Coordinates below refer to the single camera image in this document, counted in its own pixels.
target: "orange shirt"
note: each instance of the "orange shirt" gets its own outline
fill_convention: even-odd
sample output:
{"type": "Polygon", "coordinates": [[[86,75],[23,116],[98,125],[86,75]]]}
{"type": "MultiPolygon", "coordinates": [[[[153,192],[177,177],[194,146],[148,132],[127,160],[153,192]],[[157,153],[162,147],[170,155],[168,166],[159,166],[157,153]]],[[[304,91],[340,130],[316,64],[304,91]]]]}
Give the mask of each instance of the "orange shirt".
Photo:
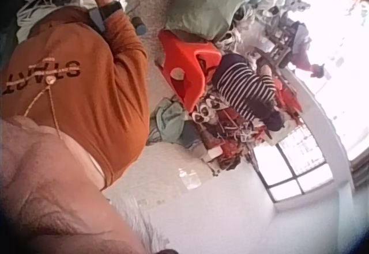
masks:
{"type": "MultiPolygon", "coordinates": [[[[144,46],[123,11],[104,23],[103,38],[87,12],[74,7],[38,22],[1,72],[1,116],[24,115],[47,86],[46,76],[54,76],[59,128],[99,163],[108,187],[142,152],[149,112],[144,46]]],[[[50,101],[43,94],[28,117],[55,128],[50,101]]]]}

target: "person in red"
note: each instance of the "person in red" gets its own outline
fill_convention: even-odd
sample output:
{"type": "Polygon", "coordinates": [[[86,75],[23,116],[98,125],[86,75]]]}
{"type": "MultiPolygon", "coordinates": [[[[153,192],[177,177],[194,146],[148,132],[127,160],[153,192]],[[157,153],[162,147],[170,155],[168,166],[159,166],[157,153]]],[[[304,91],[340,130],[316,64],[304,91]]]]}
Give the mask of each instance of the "person in red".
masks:
{"type": "Polygon", "coordinates": [[[300,70],[310,71],[311,77],[322,78],[324,76],[324,65],[312,65],[307,56],[310,39],[308,38],[308,30],[305,24],[297,21],[291,25],[291,28],[296,31],[292,44],[291,63],[300,70]]]}
{"type": "Polygon", "coordinates": [[[146,253],[100,192],[142,152],[147,55],[114,0],[44,17],[1,72],[1,209],[37,253],[146,253]]]}

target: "black watch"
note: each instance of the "black watch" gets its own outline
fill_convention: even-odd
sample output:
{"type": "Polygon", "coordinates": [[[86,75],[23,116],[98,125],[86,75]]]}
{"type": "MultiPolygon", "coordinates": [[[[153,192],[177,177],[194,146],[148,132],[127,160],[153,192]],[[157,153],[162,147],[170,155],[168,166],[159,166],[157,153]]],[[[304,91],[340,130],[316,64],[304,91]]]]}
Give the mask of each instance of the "black watch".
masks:
{"type": "Polygon", "coordinates": [[[108,5],[99,7],[99,11],[100,11],[101,17],[103,18],[103,21],[105,21],[111,14],[113,14],[119,9],[122,9],[122,5],[118,1],[112,1],[108,5]]]}

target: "red plastic chair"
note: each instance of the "red plastic chair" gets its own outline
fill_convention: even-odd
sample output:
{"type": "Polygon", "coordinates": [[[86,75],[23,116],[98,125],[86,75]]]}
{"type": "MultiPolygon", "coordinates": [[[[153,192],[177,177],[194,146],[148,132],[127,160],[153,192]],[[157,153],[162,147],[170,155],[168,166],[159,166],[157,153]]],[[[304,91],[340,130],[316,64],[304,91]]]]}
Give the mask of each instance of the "red plastic chair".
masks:
{"type": "Polygon", "coordinates": [[[178,39],[171,31],[159,32],[159,40],[165,52],[161,73],[183,103],[192,112],[205,92],[205,84],[220,63],[221,53],[210,42],[187,43],[178,39]],[[182,69],[184,80],[171,77],[174,69],[182,69]]]}

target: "black and white striped shirt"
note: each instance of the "black and white striped shirt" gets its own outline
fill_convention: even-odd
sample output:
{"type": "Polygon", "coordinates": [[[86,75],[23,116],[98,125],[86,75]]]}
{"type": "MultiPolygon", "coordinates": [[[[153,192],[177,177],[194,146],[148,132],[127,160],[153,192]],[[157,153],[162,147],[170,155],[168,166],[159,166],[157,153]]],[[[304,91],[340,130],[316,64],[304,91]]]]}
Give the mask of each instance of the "black and white striped shirt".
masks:
{"type": "Polygon", "coordinates": [[[236,62],[222,72],[215,86],[245,120],[255,118],[247,105],[248,98],[267,102],[275,97],[276,88],[272,78],[256,74],[246,61],[236,62]]]}

